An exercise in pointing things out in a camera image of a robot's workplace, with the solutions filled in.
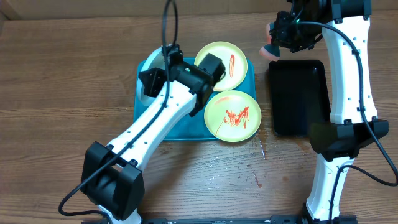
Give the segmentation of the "grey pink sponge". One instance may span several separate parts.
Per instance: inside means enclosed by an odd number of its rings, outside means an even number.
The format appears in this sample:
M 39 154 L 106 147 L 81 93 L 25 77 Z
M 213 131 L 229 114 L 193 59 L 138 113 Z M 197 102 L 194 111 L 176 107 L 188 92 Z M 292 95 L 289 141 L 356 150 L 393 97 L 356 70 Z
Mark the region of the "grey pink sponge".
M 271 44 L 272 37 L 270 35 L 270 31 L 273 27 L 273 23 L 268 23 L 266 26 L 266 44 L 261 47 L 259 54 L 269 61 L 278 61 L 280 59 L 279 47 Z

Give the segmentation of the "light blue plate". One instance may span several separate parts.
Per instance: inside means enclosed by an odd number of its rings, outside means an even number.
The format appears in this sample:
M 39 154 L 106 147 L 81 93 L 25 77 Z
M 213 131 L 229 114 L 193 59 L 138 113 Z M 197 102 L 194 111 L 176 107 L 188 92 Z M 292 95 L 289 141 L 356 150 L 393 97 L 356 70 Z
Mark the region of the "light blue plate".
M 149 70 L 151 68 L 161 68 L 161 69 L 165 68 L 164 56 L 162 55 L 161 47 L 154 50 L 149 55 L 147 60 L 144 62 L 142 68 L 139 70 L 139 73 Z M 137 78 L 136 94 L 137 94 L 139 101 L 144 106 L 149 106 L 155 100 L 155 97 L 146 96 L 144 94 L 144 85 L 143 85 L 142 81 L 140 80 L 140 78 Z

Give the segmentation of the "yellow-green plate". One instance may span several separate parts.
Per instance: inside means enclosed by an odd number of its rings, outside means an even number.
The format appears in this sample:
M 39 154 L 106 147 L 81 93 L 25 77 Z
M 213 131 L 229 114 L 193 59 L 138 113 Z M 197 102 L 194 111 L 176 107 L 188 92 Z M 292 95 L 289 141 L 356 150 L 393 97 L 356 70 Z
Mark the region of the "yellow-green plate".
M 214 91 L 228 91 L 238 87 L 246 77 L 248 63 L 243 51 L 229 42 L 212 42 L 204 46 L 195 57 L 194 64 L 199 66 L 207 54 L 220 59 L 226 69 L 225 76 L 214 86 Z
M 247 140 L 257 132 L 262 119 L 258 102 L 247 93 L 229 90 L 215 95 L 206 105 L 205 125 L 217 139 Z

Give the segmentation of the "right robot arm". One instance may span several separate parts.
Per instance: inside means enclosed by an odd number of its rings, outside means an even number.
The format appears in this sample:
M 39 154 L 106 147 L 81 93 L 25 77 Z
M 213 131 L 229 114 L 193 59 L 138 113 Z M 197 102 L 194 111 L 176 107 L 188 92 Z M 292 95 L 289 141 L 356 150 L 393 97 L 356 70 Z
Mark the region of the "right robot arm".
M 373 102 L 368 65 L 369 1 L 291 0 L 290 12 L 280 11 L 267 26 L 268 43 L 261 54 L 277 60 L 280 49 L 312 49 L 324 40 L 332 80 L 330 120 L 310 128 L 317 154 L 312 191 L 299 223 L 356 223 L 340 215 L 345 178 L 359 151 L 378 144 L 389 130 Z

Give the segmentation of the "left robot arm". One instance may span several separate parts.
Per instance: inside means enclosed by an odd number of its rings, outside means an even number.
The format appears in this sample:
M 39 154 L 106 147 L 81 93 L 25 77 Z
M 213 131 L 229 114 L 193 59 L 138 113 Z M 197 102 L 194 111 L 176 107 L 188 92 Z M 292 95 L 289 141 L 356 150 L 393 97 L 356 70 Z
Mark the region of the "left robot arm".
M 94 142 L 85 154 L 81 191 L 99 206 L 103 223 L 140 223 L 143 171 L 159 144 L 186 115 L 204 108 L 225 74 L 222 60 L 206 54 L 199 65 L 184 61 L 179 46 L 153 51 L 137 80 L 137 96 L 147 109 L 107 145 Z

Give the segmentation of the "black rectangular tray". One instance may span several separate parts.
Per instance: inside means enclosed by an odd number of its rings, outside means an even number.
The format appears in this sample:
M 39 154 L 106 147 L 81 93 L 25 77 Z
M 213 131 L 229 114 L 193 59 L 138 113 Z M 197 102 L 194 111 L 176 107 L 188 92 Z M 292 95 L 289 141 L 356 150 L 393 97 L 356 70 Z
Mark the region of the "black rectangular tray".
M 313 123 L 330 121 L 330 100 L 321 61 L 271 62 L 267 75 L 276 135 L 306 136 Z

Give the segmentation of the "teal plastic serving tray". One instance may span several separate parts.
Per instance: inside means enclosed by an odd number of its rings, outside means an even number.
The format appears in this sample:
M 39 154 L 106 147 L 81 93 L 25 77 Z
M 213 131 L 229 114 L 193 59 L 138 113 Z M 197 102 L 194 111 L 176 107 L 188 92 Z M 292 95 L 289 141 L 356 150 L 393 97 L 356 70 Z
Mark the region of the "teal plastic serving tray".
M 194 57 L 184 58 L 184 61 L 193 64 L 195 61 Z M 146 60 L 143 60 L 137 67 L 136 75 L 139 76 L 139 72 L 143 68 Z M 248 70 L 243 82 L 236 87 L 234 90 L 247 93 L 255 100 L 256 96 L 256 84 L 254 66 L 250 60 L 247 59 Z M 144 106 L 138 96 L 135 96 L 134 101 L 134 121 L 136 121 L 142 113 L 145 112 L 148 106 Z M 217 138 L 210 133 L 205 125 L 204 120 L 205 109 L 199 111 L 194 117 L 189 115 L 184 116 L 166 135 L 164 141 L 211 141 L 217 140 Z

